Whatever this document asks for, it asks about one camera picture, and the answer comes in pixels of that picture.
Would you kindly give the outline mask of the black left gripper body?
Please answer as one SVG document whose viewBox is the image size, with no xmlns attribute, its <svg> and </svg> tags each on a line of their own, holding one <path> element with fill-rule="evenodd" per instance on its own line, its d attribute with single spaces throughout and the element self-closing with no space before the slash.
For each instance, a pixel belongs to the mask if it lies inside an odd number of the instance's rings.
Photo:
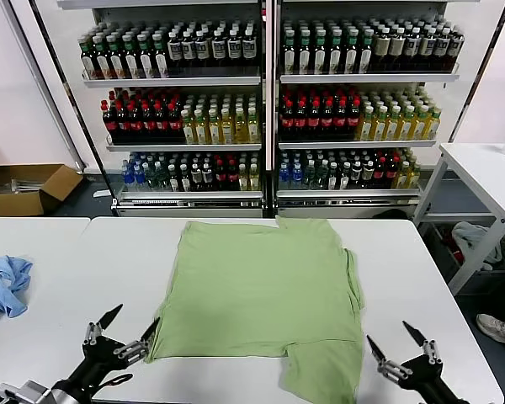
<svg viewBox="0 0 505 404">
<path fill-rule="evenodd" d="M 82 348 L 84 358 L 64 380 L 53 385 L 56 401 L 91 401 L 104 387 L 117 386 L 131 379 L 131 373 L 118 375 L 103 382 L 113 371 L 124 370 L 129 365 L 114 356 L 113 351 L 125 346 L 113 339 L 101 336 L 95 345 Z"/>
</svg>

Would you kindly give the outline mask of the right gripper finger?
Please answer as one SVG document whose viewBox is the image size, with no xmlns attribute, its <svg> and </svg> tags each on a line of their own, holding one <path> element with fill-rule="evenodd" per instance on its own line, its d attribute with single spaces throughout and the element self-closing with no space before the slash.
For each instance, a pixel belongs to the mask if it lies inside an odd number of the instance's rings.
<svg viewBox="0 0 505 404">
<path fill-rule="evenodd" d="M 377 362 L 377 371 L 390 381 L 407 380 L 411 370 L 388 359 L 370 335 L 366 335 L 371 353 Z"/>
<path fill-rule="evenodd" d="M 442 364 L 442 359 L 439 355 L 438 344 L 435 340 L 427 339 L 420 330 L 410 325 L 408 322 L 402 322 L 404 328 L 408 331 L 412 339 L 421 348 L 423 354 L 428 357 L 428 362 L 431 365 Z"/>
</svg>

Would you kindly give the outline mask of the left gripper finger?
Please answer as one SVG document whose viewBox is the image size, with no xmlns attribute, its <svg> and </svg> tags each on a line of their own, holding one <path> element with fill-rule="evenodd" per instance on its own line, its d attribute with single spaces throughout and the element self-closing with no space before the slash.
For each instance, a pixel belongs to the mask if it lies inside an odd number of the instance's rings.
<svg viewBox="0 0 505 404">
<path fill-rule="evenodd" d="M 143 360 L 149 353 L 159 321 L 160 318 L 156 318 L 141 335 L 139 340 L 135 340 L 121 348 L 115 349 L 113 351 L 114 356 L 126 363 L 136 363 Z"/>
<path fill-rule="evenodd" d="M 97 338 L 103 335 L 103 331 L 117 317 L 122 307 L 123 305 L 119 304 L 112 310 L 106 311 L 98 321 L 89 322 L 85 332 L 83 345 L 95 345 Z"/>
</svg>

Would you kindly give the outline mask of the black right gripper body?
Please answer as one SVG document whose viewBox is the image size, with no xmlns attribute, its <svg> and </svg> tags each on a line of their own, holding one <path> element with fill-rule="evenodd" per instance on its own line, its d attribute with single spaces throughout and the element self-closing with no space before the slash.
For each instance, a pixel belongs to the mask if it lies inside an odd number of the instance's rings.
<svg viewBox="0 0 505 404">
<path fill-rule="evenodd" d="M 397 384 L 404 390 L 416 391 L 428 404 L 466 403 L 442 380 L 443 364 L 430 364 L 427 355 L 420 355 L 401 365 L 412 373 Z"/>
</svg>

